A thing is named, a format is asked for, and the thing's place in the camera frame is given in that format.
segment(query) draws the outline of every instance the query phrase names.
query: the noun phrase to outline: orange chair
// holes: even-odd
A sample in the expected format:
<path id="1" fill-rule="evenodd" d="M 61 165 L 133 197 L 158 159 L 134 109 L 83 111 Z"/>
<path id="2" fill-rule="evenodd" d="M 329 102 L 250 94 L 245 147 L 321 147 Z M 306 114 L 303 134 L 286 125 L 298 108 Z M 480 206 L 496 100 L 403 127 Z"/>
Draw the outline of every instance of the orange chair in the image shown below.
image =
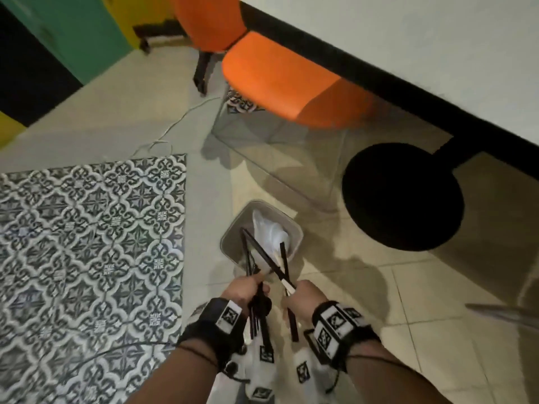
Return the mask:
<path id="1" fill-rule="evenodd" d="M 224 49 L 245 30 L 239 0 L 212 0 L 214 5 L 200 0 L 173 1 L 180 23 L 202 50 L 215 50 L 218 46 Z M 286 120 L 311 128 L 349 128 L 373 111 L 372 94 L 255 32 L 247 33 L 226 53 L 223 73 L 242 96 Z M 238 152 L 215 133 L 215 127 L 212 134 Z M 343 134 L 332 187 L 345 136 Z M 256 160 L 248 160 L 264 169 Z M 305 196 L 278 176 L 264 171 Z M 317 201 L 305 197 L 320 206 Z"/>
<path id="2" fill-rule="evenodd" d="M 198 91 L 206 95 L 206 71 L 212 55 L 226 51 L 247 32 L 239 0 L 169 1 L 179 23 L 199 49 L 193 81 Z"/>

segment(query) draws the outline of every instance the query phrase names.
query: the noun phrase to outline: black wristband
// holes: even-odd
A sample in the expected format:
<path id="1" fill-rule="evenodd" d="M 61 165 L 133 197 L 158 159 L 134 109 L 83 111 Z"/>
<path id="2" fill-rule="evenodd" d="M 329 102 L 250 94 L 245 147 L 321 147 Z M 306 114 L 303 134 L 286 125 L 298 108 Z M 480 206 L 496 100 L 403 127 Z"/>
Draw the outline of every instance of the black wristband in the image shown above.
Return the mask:
<path id="1" fill-rule="evenodd" d="M 353 307 L 329 300 L 313 313 L 314 337 L 330 366 L 346 371 L 346 357 L 354 344 L 380 338 Z"/>
<path id="2" fill-rule="evenodd" d="M 190 339 L 199 339 L 210 346 L 222 371 L 230 357 L 243 346 L 243 331 L 247 318 L 234 302 L 214 298 L 195 309 L 177 346 Z"/>

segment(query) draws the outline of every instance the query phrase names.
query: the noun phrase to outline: orange chair backrest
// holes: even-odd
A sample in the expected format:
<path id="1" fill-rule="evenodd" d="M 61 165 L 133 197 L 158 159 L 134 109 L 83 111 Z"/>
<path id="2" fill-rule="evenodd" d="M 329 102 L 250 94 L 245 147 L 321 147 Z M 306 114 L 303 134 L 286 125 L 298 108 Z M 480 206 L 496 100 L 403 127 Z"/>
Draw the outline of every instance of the orange chair backrest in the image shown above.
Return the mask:
<path id="1" fill-rule="evenodd" d="M 174 14 L 196 47 L 221 52 L 246 31 L 239 0 L 170 0 Z"/>

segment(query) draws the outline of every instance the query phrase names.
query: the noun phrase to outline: hand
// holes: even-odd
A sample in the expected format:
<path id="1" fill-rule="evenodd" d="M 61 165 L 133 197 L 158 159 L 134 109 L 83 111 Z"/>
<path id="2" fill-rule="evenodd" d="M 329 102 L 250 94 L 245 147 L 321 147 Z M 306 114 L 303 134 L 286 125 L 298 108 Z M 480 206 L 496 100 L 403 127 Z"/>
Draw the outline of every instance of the hand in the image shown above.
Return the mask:
<path id="1" fill-rule="evenodd" d="M 242 276 L 234 279 L 225 289 L 225 292 L 221 295 L 221 298 L 225 298 L 235 302 L 236 305 L 243 309 L 243 314 L 248 316 L 249 312 L 247 305 L 257 293 L 258 285 L 264 280 L 264 274 L 262 272 L 251 276 Z M 262 290 L 267 295 L 270 292 L 270 286 L 263 284 Z"/>
<path id="2" fill-rule="evenodd" d="M 311 281 L 299 281 L 296 284 L 296 292 L 282 299 L 282 307 L 290 309 L 298 319 L 305 323 L 311 323 L 314 310 L 328 299 L 324 293 Z"/>

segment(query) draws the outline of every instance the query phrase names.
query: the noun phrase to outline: person's left hand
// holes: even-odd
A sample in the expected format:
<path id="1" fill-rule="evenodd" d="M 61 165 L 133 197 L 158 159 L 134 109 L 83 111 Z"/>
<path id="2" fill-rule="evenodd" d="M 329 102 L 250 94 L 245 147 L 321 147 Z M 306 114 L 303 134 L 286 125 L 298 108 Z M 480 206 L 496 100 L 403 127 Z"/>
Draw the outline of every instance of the person's left hand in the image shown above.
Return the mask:
<path id="1" fill-rule="evenodd" d="M 252 276 L 242 276 L 234 279 L 228 287 L 225 289 L 225 292 L 221 295 L 221 298 L 225 298 L 235 302 L 238 306 L 243 309 L 243 314 L 248 316 L 249 312 L 247 305 L 257 293 L 258 285 L 264 280 L 264 274 L 262 272 L 257 273 Z M 263 284 L 262 290 L 264 294 L 269 293 L 270 286 L 266 283 Z"/>

